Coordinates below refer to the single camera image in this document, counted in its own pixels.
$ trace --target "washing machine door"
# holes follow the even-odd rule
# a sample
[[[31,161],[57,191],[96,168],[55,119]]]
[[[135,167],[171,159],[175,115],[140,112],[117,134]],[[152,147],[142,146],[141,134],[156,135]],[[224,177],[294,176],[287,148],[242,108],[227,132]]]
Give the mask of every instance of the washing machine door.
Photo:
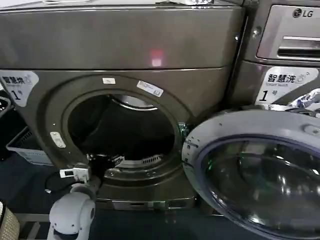
[[[317,115],[282,106],[218,114],[186,138],[185,173],[210,206],[245,229],[320,239]]]

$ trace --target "sticker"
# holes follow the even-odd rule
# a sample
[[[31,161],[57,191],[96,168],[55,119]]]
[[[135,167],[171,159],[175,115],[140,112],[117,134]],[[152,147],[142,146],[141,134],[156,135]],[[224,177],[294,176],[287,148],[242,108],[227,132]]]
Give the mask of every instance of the sticker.
[[[33,71],[0,70],[0,82],[13,101],[18,106],[25,107],[32,89],[39,82],[39,77]]]
[[[63,141],[59,132],[52,131],[52,132],[50,132],[50,136],[58,148],[65,148],[66,147],[66,144]]]
[[[138,84],[136,85],[136,87],[138,89],[142,89],[142,90],[144,90],[152,95],[155,95],[157,97],[161,97],[161,95],[164,93],[164,91],[161,88],[159,88],[155,85],[152,85],[150,83],[147,83],[145,81],[139,81]]]
[[[116,84],[116,79],[113,77],[104,77],[102,78],[104,84]]]
[[[287,93],[313,81],[318,74],[316,68],[274,66],[266,72],[255,104],[272,104]]]

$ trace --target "laundry basket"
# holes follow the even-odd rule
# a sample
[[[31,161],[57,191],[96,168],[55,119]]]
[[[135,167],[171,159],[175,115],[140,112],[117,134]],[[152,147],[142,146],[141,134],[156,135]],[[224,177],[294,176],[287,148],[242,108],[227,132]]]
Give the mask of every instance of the laundry basket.
[[[6,145],[6,148],[9,151],[16,152],[31,164],[53,165],[46,153],[40,148],[36,138],[28,127],[25,127],[15,136],[15,138]]]

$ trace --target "dark floor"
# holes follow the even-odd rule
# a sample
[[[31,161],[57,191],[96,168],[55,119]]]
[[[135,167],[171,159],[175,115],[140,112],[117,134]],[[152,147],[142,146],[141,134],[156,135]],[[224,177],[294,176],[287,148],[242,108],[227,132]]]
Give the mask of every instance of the dark floor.
[[[44,181],[54,167],[31,165],[13,155],[0,162],[0,199],[14,213],[50,211],[59,196],[44,191]],[[54,182],[55,188],[63,186]],[[198,209],[169,213],[131,212],[98,209],[92,224],[90,240],[264,240],[224,217],[205,216]]]

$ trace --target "black cable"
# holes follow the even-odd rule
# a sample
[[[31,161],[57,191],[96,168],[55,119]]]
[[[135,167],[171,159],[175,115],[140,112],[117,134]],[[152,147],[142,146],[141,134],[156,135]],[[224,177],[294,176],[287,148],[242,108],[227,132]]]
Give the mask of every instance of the black cable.
[[[58,189],[54,189],[54,190],[51,190],[48,188],[48,182],[51,178],[53,178],[54,176],[58,176],[60,177],[60,173],[59,171],[55,171],[53,173],[51,173],[50,175],[48,175],[46,178],[45,178],[45,181],[44,181],[44,191],[48,194],[57,194],[59,192],[62,192],[66,189],[68,189],[70,186],[72,186],[73,184],[82,184],[83,182],[82,181],[74,181],[74,182],[71,182],[71,183],[68,183],[67,185],[61,187],[61,188],[58,188]]]

